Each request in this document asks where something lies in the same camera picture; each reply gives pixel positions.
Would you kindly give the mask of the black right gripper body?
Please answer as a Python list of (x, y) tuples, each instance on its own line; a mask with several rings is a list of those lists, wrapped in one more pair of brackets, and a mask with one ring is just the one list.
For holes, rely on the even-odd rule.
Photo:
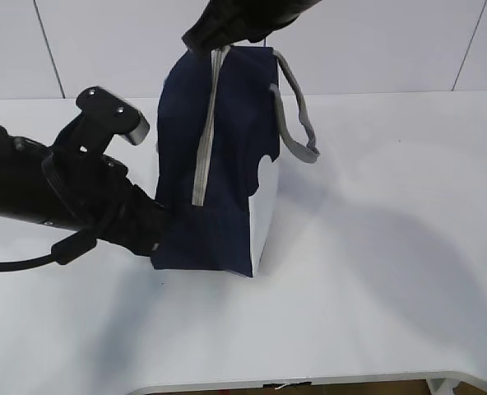
[(257, 43), (291, 25), (319, 0), (211, 0), (182, 41), (192, 53), (210, 53), (242, 40)]

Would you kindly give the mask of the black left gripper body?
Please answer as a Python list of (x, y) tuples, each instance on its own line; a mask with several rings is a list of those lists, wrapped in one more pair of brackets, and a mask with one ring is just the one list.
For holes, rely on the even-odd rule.
[(53, 150), (41, 163), (56, 197), (85, 235), (149, 257), (172, 225), (162, 207), (107, 155)]

